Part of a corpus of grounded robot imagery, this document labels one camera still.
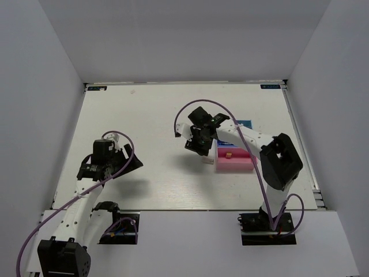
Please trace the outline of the blue gel pen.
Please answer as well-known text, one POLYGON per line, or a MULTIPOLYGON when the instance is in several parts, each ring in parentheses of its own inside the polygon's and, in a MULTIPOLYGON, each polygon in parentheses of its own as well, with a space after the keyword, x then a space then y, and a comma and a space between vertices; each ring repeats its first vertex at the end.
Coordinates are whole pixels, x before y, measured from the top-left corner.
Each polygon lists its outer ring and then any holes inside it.
POLYGON ((225 146, 225 145, 232 145, 232 143, 228 143, 228 142, 225 142, 225 141, 218 141, 217 142, 217 145, 219 145, 219 146, 225 146))

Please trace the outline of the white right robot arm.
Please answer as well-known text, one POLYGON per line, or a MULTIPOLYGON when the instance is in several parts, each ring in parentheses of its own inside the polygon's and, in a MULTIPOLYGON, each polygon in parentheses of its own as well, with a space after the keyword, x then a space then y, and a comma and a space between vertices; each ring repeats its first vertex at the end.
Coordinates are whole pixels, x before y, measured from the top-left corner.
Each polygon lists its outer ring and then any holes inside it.
POLYGON ((289 190, 303 168, 291 138, 285 133, 259 133, 239 124, 231 113, 211 115, 202 107, 188 118, 190 124, 174 123, 175 136, 186 139, 186 149, 208 156, 213 142, 223 141, 250 154, 263 197, 260 222, 265 229, 275 230, 290 198, 289 190))

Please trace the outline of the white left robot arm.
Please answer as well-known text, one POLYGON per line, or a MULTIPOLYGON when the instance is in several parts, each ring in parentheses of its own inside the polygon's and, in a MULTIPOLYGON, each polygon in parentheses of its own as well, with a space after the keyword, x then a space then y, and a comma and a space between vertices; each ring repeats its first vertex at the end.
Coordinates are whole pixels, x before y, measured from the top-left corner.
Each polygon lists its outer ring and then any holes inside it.
POLYGON ((37 247, 43 276, 88 276, 91 269, 90 244, 97 243, 106 229, 121 226, 118 204, 97 202, 104 185, 142 167, 130 144, 119 146, 119 134, 105 134, 95 140, 77 173, 73 201, 50 239, 37 247))

